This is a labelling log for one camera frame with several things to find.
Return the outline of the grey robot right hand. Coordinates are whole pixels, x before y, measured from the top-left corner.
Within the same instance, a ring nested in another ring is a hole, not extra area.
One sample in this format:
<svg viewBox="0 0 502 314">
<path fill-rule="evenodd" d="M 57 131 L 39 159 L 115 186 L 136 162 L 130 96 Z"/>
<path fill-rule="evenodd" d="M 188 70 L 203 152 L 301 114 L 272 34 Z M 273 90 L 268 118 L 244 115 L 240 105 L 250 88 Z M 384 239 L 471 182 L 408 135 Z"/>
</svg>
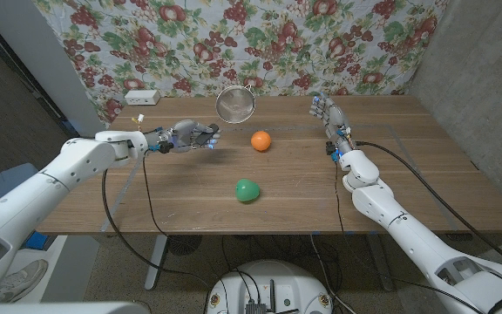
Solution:
<svg viewBox="0 0 502 314">
<path fill-rule="evenodd" d="M 351 138 L 349 119 L 335 101 L 321 93 L 312 100 L 309 113 L 320 119 L 329 139 L 326 152 L 333 161 L 339 161 L 346 153 L 355 148 Z"/>
</svg>

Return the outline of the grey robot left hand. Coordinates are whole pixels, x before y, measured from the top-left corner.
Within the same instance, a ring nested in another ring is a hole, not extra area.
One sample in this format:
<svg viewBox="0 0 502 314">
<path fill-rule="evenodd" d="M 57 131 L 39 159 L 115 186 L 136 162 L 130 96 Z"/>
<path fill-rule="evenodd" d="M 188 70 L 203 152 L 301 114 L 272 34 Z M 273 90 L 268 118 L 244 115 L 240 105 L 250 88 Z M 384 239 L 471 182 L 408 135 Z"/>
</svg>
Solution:
<svg viewBox="0 0 502 314">
<path fill-rule="evenodd" d="M 152 152 L 186 153 L 193 149 L 212 149 L 220 138 L 217 125 L 205 126 L 192 119 L 184 119 L 173 126 L 144 133 L 148 149 Z"/>
</svg>

